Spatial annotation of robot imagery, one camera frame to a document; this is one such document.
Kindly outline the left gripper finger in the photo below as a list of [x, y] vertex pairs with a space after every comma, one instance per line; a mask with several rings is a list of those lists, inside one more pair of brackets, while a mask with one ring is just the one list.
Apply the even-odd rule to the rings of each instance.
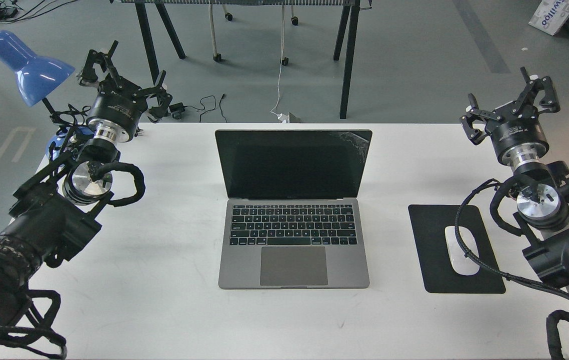
[[[107, 53], [99, 52], [94, 49], [89, 51], [86, 56], [85, 64], [78, 73], [79, 86], [96, 88], [99, 93], [124, 90], [123, 77], [119, 75], [112, 62], [112, 57], [115, 54], [118, 43], [117, 40], [113, 41]], [[104, 80], [99, 81], [99, 76], [95, 71], [95, 65], [99, 65], [101, 71], [107, 74]]]
[[147, 110], [147, 118], [154, 124], [158, 123], [162, 118], [170, 114], [169, 108], [171, 101], [173, 100], [173, 96], [169, 94], [163, 87], [166, 73], [167, 72], [165, 70], [161, 71], [158, 75], [158, 78], [155, 80], [154, 86], [150, 88], [140, 89], [137, 92], [138, 99], [157, 99], [158, 104], [156, 106], [150, 107], [150, 109]]

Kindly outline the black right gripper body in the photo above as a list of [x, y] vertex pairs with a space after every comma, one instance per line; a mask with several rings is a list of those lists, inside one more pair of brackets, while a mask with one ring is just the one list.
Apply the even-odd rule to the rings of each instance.
[[503, 121], [489, 120], [485, 132], [491, 138], [495, 155], [504, 157], [515, 146], [531, 143], [539, 157], [548, 152], [548, 142], [539, 123], [539, 110], [526, 104], [519, 112], [513, 112], [513, 105], [502, 105], [495, 110]]

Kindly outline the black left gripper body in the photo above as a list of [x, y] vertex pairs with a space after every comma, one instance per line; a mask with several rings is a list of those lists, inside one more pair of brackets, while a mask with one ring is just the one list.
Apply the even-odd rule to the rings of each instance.
[[148, 108], [146, 100], [133, 96], [141, 89], [133, 83], [125, 83], [122, 88], [112, 83], [100, 83], [88, 114], [88, 127], [95, 131], [102, 123], [112, 123], [121, 128], [119, 136], [134, 136], [142, 113]]

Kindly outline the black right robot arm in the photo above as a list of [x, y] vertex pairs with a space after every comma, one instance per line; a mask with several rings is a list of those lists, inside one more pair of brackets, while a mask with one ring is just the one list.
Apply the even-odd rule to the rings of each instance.
[[[490, 215], [502, 230], [526, 237], [529, 247], [522, 253], [538, 280], [501, 271], [469, 249], [459, 231], [462, 207], [454, 217], [454, 236], [463, 255], [482, 269], [569, 300], [569, 168], [564, 161], [541, 161], [550, 146], [539, 123], [541, 114], [556, 113], [561, 107], [550, 76], [530, 75], [524, 67], [520, 71], [526, 85], [516, 100], [487, 111], [479, 107], [473, 94], [468, 96], [470, 105], [460, 117], [467, 138], [474, 145], [490, 138], [497, 161], [510, 167], [513, 175], [503, 182], [490, 178], [474, 189], [462, 205], [494, 187]], [[552, 360], [564, 357], [560, 321], [569, 323], [569, 312], [555, 310], [546, 319]]]

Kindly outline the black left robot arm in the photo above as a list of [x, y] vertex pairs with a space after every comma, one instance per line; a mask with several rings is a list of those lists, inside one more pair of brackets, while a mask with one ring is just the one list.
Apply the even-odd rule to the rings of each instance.
[[37, 55], [14, 33], [0, 30], [0, 59], [15, 73], [24, 102], [42, 102], [65, 134], [49, 147], [49, 163], [14, 193], [13, 221], [0, 232], [0, 346], [44, 356], [32, 344], [44, 338], [67, 358], [67, 340], [52, 325], [61, 306], [56, 291], [31, 289], [42, 265], [56, 268], [76, 256], [101, 230], [98, 214], [106, 207], [126, 207], [142, 199], [146, 186], [138, 166], [121, 162], [117, 144], [131, 141], [139, 119], [156, 123], [168, 114], [172, 96], [163, 88], [165, 72], [154, 86], [142, 88], [120, 75], [108, 52], [91, 50], [78, 75], [84, 87], [97, 89], [90, 109], [70, 109], [85, 121], [67, 122], [47, 96], [74, 68]]

